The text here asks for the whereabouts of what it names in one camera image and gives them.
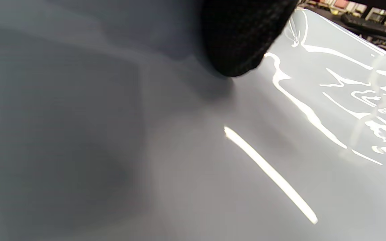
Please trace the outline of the person's left hand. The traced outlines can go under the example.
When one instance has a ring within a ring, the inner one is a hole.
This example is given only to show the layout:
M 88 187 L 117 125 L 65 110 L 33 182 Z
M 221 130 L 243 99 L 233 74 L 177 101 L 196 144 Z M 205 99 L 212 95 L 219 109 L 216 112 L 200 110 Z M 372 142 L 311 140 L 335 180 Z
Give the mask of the person's left hand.
M 204 0 L 200 24 L 210 64 L 227 77 L 254 70 L 297 4 L 296 0 Z

